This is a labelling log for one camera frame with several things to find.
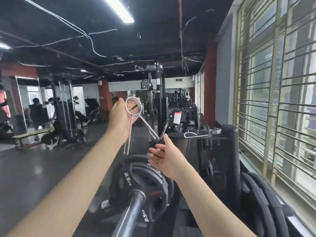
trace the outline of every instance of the weight bench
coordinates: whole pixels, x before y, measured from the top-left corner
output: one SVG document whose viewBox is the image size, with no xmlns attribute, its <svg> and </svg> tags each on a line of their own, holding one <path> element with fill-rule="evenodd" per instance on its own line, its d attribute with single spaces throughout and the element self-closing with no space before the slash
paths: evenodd
<svg viewBox="0 0 316 237">
<path fill-rule="evenodd" d="M 34 135 L 43 134 L 43 133 L 46 133 L 47 131 L 49 131 L 49 129 L 41 129 L 41 130 L 25 133 L 25 134 L 22 134 L 22 135 L 15 135 L 15 136 L 13 136 L 13 138 L 15 140 L 15 148 L 17 150 L 23 150 L 22 139 L 30 137 L 30 136 L 34 136 Z"/>
</svg>

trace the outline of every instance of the floor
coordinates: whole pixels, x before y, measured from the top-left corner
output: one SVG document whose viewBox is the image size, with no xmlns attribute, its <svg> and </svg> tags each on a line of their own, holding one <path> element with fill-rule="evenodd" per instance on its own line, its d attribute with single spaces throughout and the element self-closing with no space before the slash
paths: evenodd
<svg viewBox="0 0 316 237">
<path fill-rule="evenodd" d="M 85 156 L 106 128 L 106 124 L 91 126 L 86 143 L 67 146 L 59 151 L 41 150 L 37 146 L 22 152 L 15 149 L 0 152 L 0 237 L 27 215 Z M 147 132 L 145 127 L 132 131 L 130 153 L 147 153 Z M 97 192 L 94 204 L 107 197 L 109 176 L 122 158 L 121 148 Z"/>
</svg>

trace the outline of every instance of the ceiling light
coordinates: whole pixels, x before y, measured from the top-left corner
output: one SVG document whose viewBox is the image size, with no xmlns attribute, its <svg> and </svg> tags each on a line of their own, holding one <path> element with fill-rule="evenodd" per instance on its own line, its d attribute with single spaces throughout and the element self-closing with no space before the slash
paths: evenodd
<svg viewBox="0 0 316 237">
<path fill-rule="evenodd" d="M 0 43 L 0 48 L 2 48 L 2 49 L 11 49 L 11 47 L 9 47 L 8 45 L 6 45 L 6 44 L 3 44 L 3 43 Z"/>
<path fill-rule="evenodd" d="M 105 0 L 109 6 L 116 12 L 116 14 L 122 19 L 124 23 L 133 23 L 134 19 L 128 13 L 126 8 L 120 2 L 120 0 Z"/>
<path fill-rule="evenodd" d="M 26 76 L 16 76 L 16 78 L 19 78 L 19 79 L 28 79 L 28 80 L 36 80 L 37 78 L 34 78 L 34 77 L 26 77 Z"/>
</svg>

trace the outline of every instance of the person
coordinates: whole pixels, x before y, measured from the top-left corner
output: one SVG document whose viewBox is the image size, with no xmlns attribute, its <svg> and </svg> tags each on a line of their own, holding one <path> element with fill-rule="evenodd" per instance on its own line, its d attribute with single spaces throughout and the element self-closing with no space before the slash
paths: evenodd
<svg viewBox="0 0 316 237">
<path fill-rule="evenodd" d="M 38 98 L 33 98 L 33 104 L 29 105 L 29 117 L 33 123 L 33 127 L 37 131 L 41 126 L 43 129 L 45 128 L 45 117 L 44 117 L 44 108 L 40 103 Z M 34 140 L 38 141 L 39 137 L 36 135 Z"/>
<path fill-rule="evenodd" d="M 130 110 L 135 103 L 131 101 Z M 129 135 L 130 123 L 123 99 L 113 106 L 104 136 L 80 163 L 7 237 L 71 237 L 88 209 L 105 173 Z M 165 145 L 151 148 L 149 163 L 178 184 L 203 234 L 255 237 L 211 191 L 167 135 Z"/>
</svg>

